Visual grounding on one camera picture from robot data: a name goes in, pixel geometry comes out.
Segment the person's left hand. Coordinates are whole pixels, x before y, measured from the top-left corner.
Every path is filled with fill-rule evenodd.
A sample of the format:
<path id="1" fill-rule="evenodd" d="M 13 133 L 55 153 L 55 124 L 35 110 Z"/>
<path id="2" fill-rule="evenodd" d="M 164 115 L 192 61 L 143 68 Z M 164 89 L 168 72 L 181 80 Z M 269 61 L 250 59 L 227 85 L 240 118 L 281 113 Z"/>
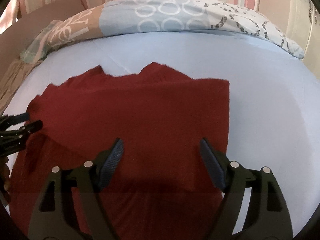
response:
<path id="1" fill-rule="evenodd" d="M 7 165 L 9 162 L 8 157 L 1 158 L 1 194 L 4 199 L 4 205 L 7 206 L 11 201 L 11 196 L 9 193 L 10 187 L 10 169 Z"/>

